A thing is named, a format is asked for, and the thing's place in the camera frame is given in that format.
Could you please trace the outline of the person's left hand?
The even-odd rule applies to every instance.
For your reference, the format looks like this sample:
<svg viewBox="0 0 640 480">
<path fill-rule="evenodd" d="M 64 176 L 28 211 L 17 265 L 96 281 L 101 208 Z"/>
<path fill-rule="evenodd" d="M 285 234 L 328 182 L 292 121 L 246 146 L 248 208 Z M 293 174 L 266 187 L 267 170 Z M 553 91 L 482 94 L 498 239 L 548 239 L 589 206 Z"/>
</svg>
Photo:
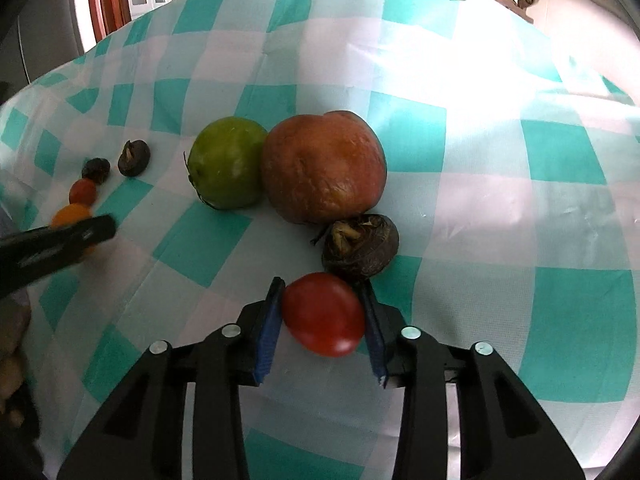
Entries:
<svg viewBox="0 0 640 480">
<path fill-rule="evenodd" d="M 12 297 L 1 300 L 1 420 L 15 429 L 25 421 L 23 411 L 17 407 L 16 395 L 26 377 L 21 344 L 31 317 L 29 306 Z"/>
</svg>

